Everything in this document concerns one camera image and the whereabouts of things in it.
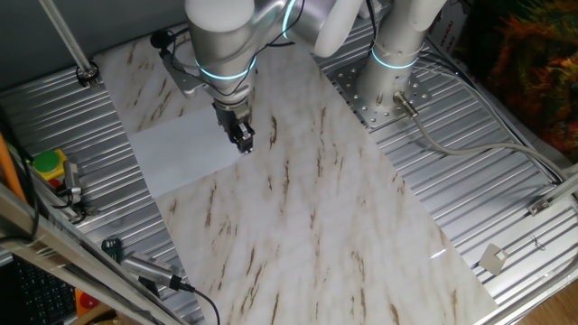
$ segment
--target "cable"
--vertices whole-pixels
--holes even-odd
[[[14,168],[12,156],[6,147],[6,143],[2,137],[2,134],[0,134],[0,164],[2,164],[2,168],[4,169],[6,181],[8,182],[10,190],[12,190],[12,192],[16,194],[20,200],[26,202],[26,197],[24,196],[22,186],[20,186],[20,181],[18,180],[18,174]]]
[[[474,92],[474,94],[476,94],[483,102],[484,104],[486,104],[486,106],[491,107],[491,105],[489,104],[489,102],[486,100],[486,98],[484,98],[480,92],[475,89],[474,87],[468,85],[465,81],[463,81],[461,78],[451,74],[451,73],[446,73],[446,72],[442,72],[442,71],[436,71],[436,70],[430,70],[427,68],[422,68],[422,67],[415,67],[418,70],[426,70],[432,73],[437,73],[437,74],[441,74],[444,76],[448,76],[454,79],[457,79],[458,81],[460,81],[464,86],[466,86],[469,90],[472,90]],[[521,144],[510,144],[510,143],[497,143],[497,144],[485,144],[485,145],[481,145],[481,146],[477,146],[477,147],[472,147],[472,148],[467,148],[467,149],[450,149],[450,148],[446,148],[438,143],[435,142],[435,140],[427,133],[427,131],[424,128],[424,125],[422,124],[421,120],[419,119],[418,116],[415,116],[413,118],[415,124],[417,125],[417,127],[419,128],[419,130],[422,132],[422,134],[424,135],[425,139],[427,139],[433,147],[435,147],[437,150],[443,152],[443,153],[447,153],[447,154],[453,154],[453,155],[463,155],[463,154],[473,154],[473,153],[478,153],[478,152],[482,152],[485,150],[489,150],[489,149],[497,149],[497,148],[508,148],[508,149],[514,149],[514,150],[518,150],[520,152],[523,153],[527,153],[533,157],[535,157],[538,161],[540,161],[544,166],[546,166],[548,169],[550,169],[552,172],[556,173],[558,175],[558,177],[560,177],[562,179],[562,181],[566,181],[568,179],[568,177],[565,175],[565,173],[558,167],[556,166],[555,163],[553,163],[551,160],[549,160],[548,158],[546,158],[544,155],[542,155],[541,153],[537,152],[536,150],[533,150],[531,148],[528,148],[524,145]]]
[[[439,66],[442,66],[444,68],[446,68],[447,70],[451,71],[453,74],[455,74],[456,76],[460,77],[463,81],[465,81],[468,85],[470,85],[471,87],[473,87],[473,84],[471,83],[470,79],[467,78],[463,73],[461,73],[461,70],[455,65],[453,64],[453,62],[451,62],[450,60],[444,58],[444,56],[441,55],[437,55],[435,53],[431,53],[428,51],[422,51],[422,54],[425,54],[423,56],[419,56],[420,60],[426,60],[429,61],[431,63],[435,63]]]
[[[287,1],[287,2],[285,3],[284,7],[281,8],[281,11],[280,11],[280,12],[283,12],[284,10],[287,10],[287,9],[289,8],[289,4],[290,4],[290,1]],[[266,32],[268,32],[269,28],[270,28],[271,26],[273,26],[275,23],[277,23],[278,21],[280,21],[282,18],[283,18],[283,15],[280,14],[280,15],[278,15],[269,25],[265,25],[265,24],[259,25],[259,29],[257,29],[257,30],[253,33],[253,35],[251,36],[251,38],[248,40],[248,42],[245,43],[245,45],[243,45],[242,48],[238,49],[237,51],[235,51],[234,53],[230,54],[229,56],[227,56],[227,57],[225,57],[225,58],[222,58],[221,60],[216,60],[216,61],[213,61],[213,62],[211,62],[211,63],[209,63],[209,64],[205,64],[205,65],[203,66],[203,68],[204,68],[204,69],[212,68],[212,67],[215,67],[215,66],[218,66],[218,65],[220,65],[220,64],[224,64],[224,63],[230,62],[230,61],[238,58],[240,55],[244,54],[244,53],[247,51],[247,49],[249,49],[251,46],[253,46],[256,42],[258,42],[258,41],[260,40],[260,36],[262,36],[261,33],[262,33],[262,34],[265,34]],[[191,65],[191,64],[186,64],[186,63],[182,63],[182,62],[180,62],[180,63],[181,63],[181,65],[182,65],[183,67],[186,67],[186,68],[191,68],[191,69],[198,69],[198,68],[199,68],[199,67],[196,66],[196,65],[193,66],[193,65]]]
[[[210,82],[205,81],[205,80],[199,78],[198,76],[195,76],[195,75],[187,72],[185,69],[179,69],[178,67],[176,67],[176,66],[174,65],[174,55],[175,55],[176,48],[177,48],[176,37],[173,37],[173,40],[172,40],[171,66],[172,66],[175,70],[178,70],[178,71],[186,74],[186,75],[189,76],[189,77],[193,77],[193,78],[195,78],[196,80],[207,84],[209,87],[211,87],[211,88],[213,88],[215,91],[217,91],[221,96],[224,96],[224,97],[231,96],[231,95],[235,94],[235,92],[239,89],[239,87],[241,87],[241,85],[243,84],[243,82],[247,79],[247,77],[248,77],[248,75],[249,75],[249,73],[250,73],[250,71],[251,71],[251,69],[250,69],[250,68],[251,68],[251,64],[252,64],[252,62],[255,60],[256,56],[257,56],[260,52],[264,51],[267,47],[280,47],[280,46],[279,46],[280,44],[277,44],[277,45],[275,46],[274,43],[275,43],[281,36],[283,36],[284,33],[286,33],[286,32],[289,31],[293,26],[295,26],[295,24],[296,24],[297,22],[299,22],[299,19],[301,18],[302,14],[303,14],[303,8],[304,8],[304,7],[305,7],[305,0],[302,0],[302,2],[301,2],[301,8],[299,9],[299,14],[297,15],[297,18],[295,19],[295,21],[292,22],[289,26],[287,26],[287,28],[285,28],[282,32],[280,32],[271,42],[265,44],[265,46],[263,46],[260,50],[256,51],[255,54],[253,54],[253,57],[251,57],[251,60],[249,60],[248,67],[247,67],[247,72],[245,73],[245,76],[243,76],[243,79],[241,79],[241,80],[239,81],[239,83],[237,84],[237,86],[236,86],[232,91],[230,91],[230,92],[227,93],[227,94],[221,92],[217,87],[215,87],[215,85],[211,84]]]
[[[70,195],[68,195],[68,198],[66,200],[66,204],[63,206],[52,206],[55,209],[66,209],[66,208],[70,208],[72,206],[72,198],[70,197]]]
[[[220,316],[219,316],[219,310],[217,309],[217,305],[215,305],[215,302],[213,302],[209,297],[207,297],[207,295],[205,295],[204,293],[200,292],[199,290],[195,289],[195,287],[186,284],[186,283],[180,283],[180,289],[181,290],[185,290],[188,291],[190,293],[197,293],[199,296],[201,296],[204,300],[206,300],[208,303],[210,303],[210,305],[213,307],[213,310],[215,311],[215,315],[217,315],[217,325],[220,325]]]
[[[269,47],[285,47],[295,45],[295,42],[285,42],[285,43],[278,43],[278,44],[269,44]]]
[[[371,19],[371,27],[373,28],[373,39],[369,44],[369,52],[371,52],[371,50],[373,50],[373,45],[375,44],[376,38],[378,37],[378,27],[376,25],[375,13],[373,12],[373,2],[371,0],[365,0],[365,3],[368,6],[369,18]]]
[[[450,148],[446,148],[446,147],[442,146],[441,144],[438,144],[437,142],[435,142],[435,140],[425,130],[424,125],[422,124],[422,121],[419,119],[418,116],[415,116],[413,118],[413,120],[414,120],[415,124],[417,125],[417,128],[419,128],[419,130],[422,132],[422,135],[424,135],[424,138],[427,139],[427,141],[429,141],[430,144],[432,144],[432,146],[435,149],[441,151],[442,153],[447,153],[447,154],[452,154],[452,155],[464,155],[464,154],[479,153],[479,152],[486,151],[489,149],[500,149],[500,148],[514,149],[514,150],[518,150],[520,152],[528,153],[528,154],[534,156],[538,161],[542,162],[546,167],[548,167],[549,169],[551,169],[552,171],[557,173],[558,176],[560,176],[560,178],[562,178],[564,181],[566,181],[568,179],[564,175],[564,172],[562,172],[562,170],[558,166],[556,166],[555,163],[550,161],[548,158],[546,158],[541,153],[538,153],[537,151],[530,149],[524,145],[510,144],[510,143],[497,143],[497,144],[484,144],[484,145],[480,145],[477,147],[466,148],[466,149],[450,149]]]
[[[84,221],[87,218],[87,212],[82,210],[80,212],[80,219],[70,222],[72,225],[78,225],[80,222]]]

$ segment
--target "white marble board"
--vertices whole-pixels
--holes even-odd
[[[256,67],[255,151],[156,199],[222,323],[472,324],[494,311],[309,54],[269,49]]]

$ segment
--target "black cable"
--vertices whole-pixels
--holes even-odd
[[[435,63],[441,67],[448,69],[449,71],[453,72],[453,74],[458,76],[460,79],[465,81],[468,85],[474,87],[474,85],[471,83],[470,79],[467,78],[466,76],[464,76],[463,73],[461,73],[461,71],[451,61],[449,61],[449,60],[447,60],[444,57],[441,57],[439,55],[434,55],[434,56],[439,57],[443,61],[440,62],[436,59],[428,58],[427,56],[420,56],[419,59],[420,60],[427,60],[431,63]]]
[[[214,86],[213,84],[211,84],[210,82],[205,81],[205,80],[203,80],[203,79],[201,79],[201,78],[199,78],[199,77],[197,77],[197,76],[195,76],[195,75],[187,72],[185,69],[179,69],[178,67],[176,67],[176,66],[174,65],[174,55],[175,55],[175,52],[176,52],[176,34],[174,34],[174,33],[172,33],[172,32],[171,32],[171,33],[172,33],[173,40],[172,40],[171,66],[172,66],[175,70],[178,70],[178,71],[186,74],[186,75],[189,76],[189,77],[193,77],[193,78],[195,78],[196,80],[207,84],[209,87],[211,87],[211,88],[213,88],[215,91],[217,91],[221,96],[225,96],[225,97],[231,96],[231,95],[235,94],[235,92],[238,90],[238,88],[241,87],[241,84],[243,84],[243,81],[245,81],[245,80],[247,79],[247,77],[248,77],[248,75],[249,75],[249,72],[251,71],[251,69],[250,69],[250,68],[251,68],[251,64],[253,63],[253,60],[255,60],[256,56],[257,56],[260,52],[262,52],[264,49],[266,49],[266,48],[268,48],[268,47],[283,47],[283,46],[289,46],[289,45],[293,45],[293,44],[294,44],[294,42],[293,42],[293,43],[292,43],[292,42],[288,42],[288,43],[284,43],[284,44],[274,44],[274,43],[275,43],[284,33],[286,33],[286,32],[289,31],[293,26],[295,26],[295,24],[296,24],[297,22],[299,22],[299,19],[301,18],[302,14],[303,14],[303,8],[304,8],[304,7],[305,7],[305,0],[302,0],[302,2],[301,2],[301,8],[299,9],[299,14],[297,15],[297,18],[295,19],[295,21],[292,22],[289,26],[287,26],[287,28],[285,28],[284,31],[280,32],[271,42],[265,44],[265,46],[263,46],[260,50],[256,51],[255,54],[253,54],[253,57],[252,57],[251,60],[249,61],[249,66],[247,67],[247,73],[245,73],[245,76],[243,76],[243,79],[241,79],[241,80],[239,81],[239,83],[237,84],[237,86],[236,86],[231,92],[229,92],[228,94],[224,94],[223,92],[221,92],[220,90],[218,90],[217,87],[215,87],[215,86]]]
[[[371,49],[373,49],[373,43],[376,40],[376,37],[378,36],[378,27],[376,25],[375,13],[373,12],[373,3],[371,2],[371,0],[365,0],[365,3],[368,6],[369,18],[371,19],[371,27],[373,28],[373,38],[371,39],[371,43],[369,44],[369,51],[371,51]]]
[[[72,221],[71,224],[72,225],[78,225],[80,222],[84,221],[84,219],[87,218],[87,212],[85,210],[81,210],[80,212],[80,219]]]
[[[269,47],[285,47],[295,45],[295,42],[285,42],[285,43],[278,43],[278,44],[269,44]]]
[[[72,197],[70,195],[68,195],[67,197],[67,201],[66,204],[63,206],[52,206],[55,209],[66,209],[66,208],[70,208],[72,206]]]
[[[220,325],[220,316],[219,316],[219,310],[217,309],[217,305],[215,305],[215,302],[213,302],[209,297],[207,297],[207,295],[205,295],[203,292],[200,292],[199,290],[195,289],[195,287],[186,284],[186,283],[181,283],[180,284],[180,289],[181,290],[185,290],[188,291],[190,293],[197,293],[199,296],[201,296],[204,300],[206,300],[208,303],[210,303],[210,305],[213,307],[213,310],[215,311],[215,315],[217,315],[217,325]]]

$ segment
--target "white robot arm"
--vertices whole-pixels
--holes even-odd
[[[247,98],[255,84],[257,54],[286,39],[317,56],[331,56],[345,42],[362,1],[185,0],[196,78],[208,85],[217,118],[240,152],[253,148]],[[360,95],[376,109],[391,108],[394,93],[405,90],[426,30],[444,3],[396,0],[382,20],[358,84]]]

